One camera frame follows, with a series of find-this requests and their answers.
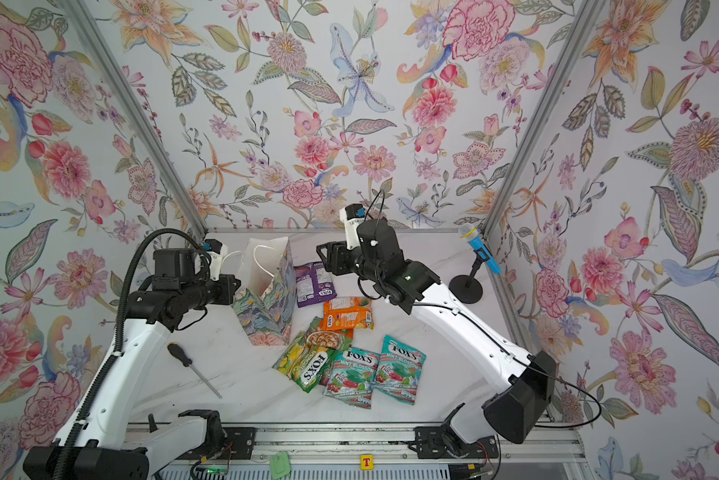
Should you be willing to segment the orange snack packet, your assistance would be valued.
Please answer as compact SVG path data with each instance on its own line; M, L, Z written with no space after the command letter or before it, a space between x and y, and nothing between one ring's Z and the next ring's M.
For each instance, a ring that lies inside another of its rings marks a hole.
M365 297L337 297L323 304L320 328L327 331L375 328L371 300Z

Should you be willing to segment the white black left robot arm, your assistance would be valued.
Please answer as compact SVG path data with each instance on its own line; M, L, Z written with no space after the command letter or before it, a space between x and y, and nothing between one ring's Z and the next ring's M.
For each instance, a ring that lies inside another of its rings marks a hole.
M229 446L219 413L208 409L187 410L139 442L126 440L142 384L185 314L233 302L241 283L221 271L229 254L218 240L198 242L174 228L141 241L122 280L105 360L55 440L29 450L29 478L147 479L184 454L215 458Z

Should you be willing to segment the floral white paper bag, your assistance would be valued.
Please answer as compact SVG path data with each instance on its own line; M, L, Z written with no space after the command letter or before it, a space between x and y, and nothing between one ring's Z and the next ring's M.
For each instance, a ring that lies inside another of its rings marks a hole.
M285 346L290 342L296 308L296 280L287 237L252 238L241 254L236 274L241 288L232 309L254 346Z

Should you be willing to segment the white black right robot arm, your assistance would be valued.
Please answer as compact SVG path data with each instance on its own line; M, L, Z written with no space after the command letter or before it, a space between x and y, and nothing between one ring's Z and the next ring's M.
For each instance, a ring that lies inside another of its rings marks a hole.
M481 407L459 407L445 433L464 444L498 435L521 444L545 413L557 380L557 362L532 354L481 321L431 268L405 258L386 221L345 223L346 238L316 246L326 270L373 282L375 292L459 348L493 388Z

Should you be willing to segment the green noodle snack packet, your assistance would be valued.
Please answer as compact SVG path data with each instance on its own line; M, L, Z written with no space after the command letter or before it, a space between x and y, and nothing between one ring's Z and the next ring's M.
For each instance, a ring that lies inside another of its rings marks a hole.
M327 330L321 326L322 318L315 317L306 330L305 339L307 345L325 347L335 351L347 350L353 340L353 331L345 330Z

